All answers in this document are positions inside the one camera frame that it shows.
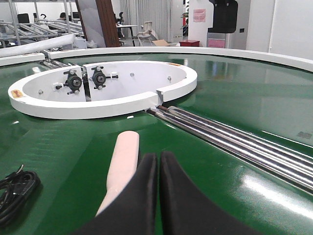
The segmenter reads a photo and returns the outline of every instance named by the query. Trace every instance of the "white curtain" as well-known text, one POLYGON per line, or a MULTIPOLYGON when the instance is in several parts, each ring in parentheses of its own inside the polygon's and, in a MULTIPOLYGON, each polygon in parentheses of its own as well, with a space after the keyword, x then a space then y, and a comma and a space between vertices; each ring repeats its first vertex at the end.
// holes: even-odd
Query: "white curtain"
POLYGON ((152 28, 159 39, 171 41, 172 0, 120 0, 125 24, 136 24, 134 35, 141 31, 145 21, 152 21, 152 28))

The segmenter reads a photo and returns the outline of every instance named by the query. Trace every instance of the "bolt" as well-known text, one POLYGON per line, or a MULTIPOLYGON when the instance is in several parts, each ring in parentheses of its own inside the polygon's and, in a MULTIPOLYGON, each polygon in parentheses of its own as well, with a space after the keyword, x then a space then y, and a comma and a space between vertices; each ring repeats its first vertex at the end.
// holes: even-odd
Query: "bolt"
POLYGON ((78 87, 80 85, 80 81, 79 80, 74 80, 73 81, 73 86, 78 87))
POLYGON ((104 76, 98 76, 98 82, 102 83, 104 82, 104 76))

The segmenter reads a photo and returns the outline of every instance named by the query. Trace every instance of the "white foam tube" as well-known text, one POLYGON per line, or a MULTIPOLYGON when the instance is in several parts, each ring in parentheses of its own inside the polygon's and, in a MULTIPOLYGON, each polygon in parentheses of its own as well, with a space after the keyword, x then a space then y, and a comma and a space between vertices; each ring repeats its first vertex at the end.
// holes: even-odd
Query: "white foam tube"
POLYGON ((139 134, 125 131, 117 136, 107 177, 107 194, 96 216, 121 193, 137 169, 139 134))
POLYGON ((64 36, 51 38, 44 41, 30 43, 22 46, 3 48, 0 49, 0 57, 23 55, 54 47, 61 47, 63 45, 72 44, 74 42, 74 39, 75 39, 74 34, 67 34, 64 36))

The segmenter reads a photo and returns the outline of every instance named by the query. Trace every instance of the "person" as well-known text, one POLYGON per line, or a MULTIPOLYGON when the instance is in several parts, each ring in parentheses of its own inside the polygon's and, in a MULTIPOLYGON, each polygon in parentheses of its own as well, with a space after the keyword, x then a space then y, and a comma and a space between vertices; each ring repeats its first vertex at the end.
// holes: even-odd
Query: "person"
POLYGON ((62 12, 60 14, 58 21, 66 21, 66 20, 67 20, 67 16, 66 16, 65 12, 62 12))

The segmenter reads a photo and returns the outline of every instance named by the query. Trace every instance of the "metal rail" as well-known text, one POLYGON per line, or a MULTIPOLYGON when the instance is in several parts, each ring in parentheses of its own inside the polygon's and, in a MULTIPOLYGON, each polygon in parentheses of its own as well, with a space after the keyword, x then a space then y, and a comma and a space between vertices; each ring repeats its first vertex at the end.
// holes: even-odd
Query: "metal rail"
POLYGON ((161 106, 152 113, 225 152, 313 193, 313 158, 310 156, 177 107, 161 106))

